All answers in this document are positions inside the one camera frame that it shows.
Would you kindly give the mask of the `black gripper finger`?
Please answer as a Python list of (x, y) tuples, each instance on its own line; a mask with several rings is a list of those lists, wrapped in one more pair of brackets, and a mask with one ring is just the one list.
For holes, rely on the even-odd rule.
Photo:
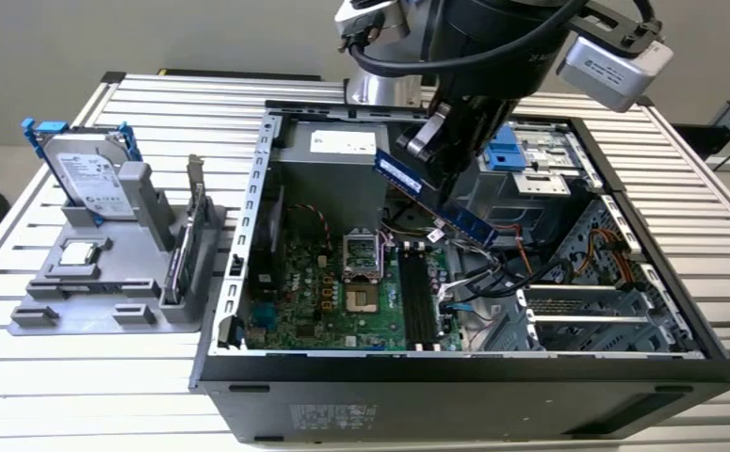
[(436, 207), (442, 207), (462, 172), (504, 124), (508, 101), (464, 96), (447, 102), (438, 100), (435, 107), (435, 113), (440, 113), (443, 118), (430, 142), (430, 176), (439, 193)]
[(436, 109), (415, 132), (407, 130), (396, 140), (396, 146), (407, 152), (416, 160), (427, 163), (435, 154), (435, 139), (443, 130), (446, 118), (450, 113), (450, 105), (439, 103)]

